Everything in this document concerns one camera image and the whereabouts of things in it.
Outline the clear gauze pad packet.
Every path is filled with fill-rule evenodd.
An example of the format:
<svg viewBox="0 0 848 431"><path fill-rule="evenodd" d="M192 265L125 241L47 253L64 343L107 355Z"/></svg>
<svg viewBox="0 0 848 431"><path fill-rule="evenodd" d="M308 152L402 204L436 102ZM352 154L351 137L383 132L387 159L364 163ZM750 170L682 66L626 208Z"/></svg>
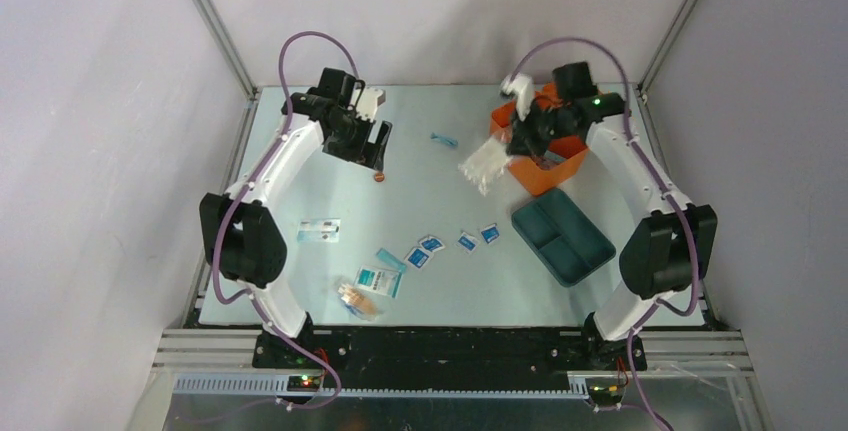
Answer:
<svg viewBox="0 0 848 431"><path fill-rule="evenodd" d="M458 169L482 196L502 177L514 157L508 153L508 143L501 137L490 136L479 148L459 164Z"/></svg>

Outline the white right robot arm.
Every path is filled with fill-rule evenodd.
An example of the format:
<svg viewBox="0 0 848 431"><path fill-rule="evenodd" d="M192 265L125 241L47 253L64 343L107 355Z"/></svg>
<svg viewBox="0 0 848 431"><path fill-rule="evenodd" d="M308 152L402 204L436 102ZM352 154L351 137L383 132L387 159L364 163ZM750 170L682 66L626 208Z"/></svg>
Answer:
<svg viewBox="0 0 848 431"><path fill-rule="evenodd" d="M620 341L636 335L660 308L695 313L717 229L709 205L696 205L641 145L626 94L601 93L585 62L553 72L554 98L515 72L501 91L515 101L507 152L530 156L560 138L577 137L611 175L635 229L619 253L621 282L588 318L596 331L581 343L585 362L606 369L622 354Z"/></svg>

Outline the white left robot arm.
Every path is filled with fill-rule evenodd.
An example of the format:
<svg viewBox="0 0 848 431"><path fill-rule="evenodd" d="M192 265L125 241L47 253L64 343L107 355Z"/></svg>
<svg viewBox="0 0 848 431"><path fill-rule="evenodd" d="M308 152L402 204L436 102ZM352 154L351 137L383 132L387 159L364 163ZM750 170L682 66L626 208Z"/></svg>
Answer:
<svg viewBox="0 0 848 431"><path fill-rule="evenodd" d="M201 199L205 259L218 300L230 301L221 293L222 280L236 283L236 294L253 301L263 328L282 336L277 353L292 367L312 362L316 341L303 332L311 319L283 276L288 249L273 208L318 151L383 171L392 131L390 122L377 119L384 101L383 90L324 69L316 86L287 95L280 125L253 167L224 193Z"/></svg>

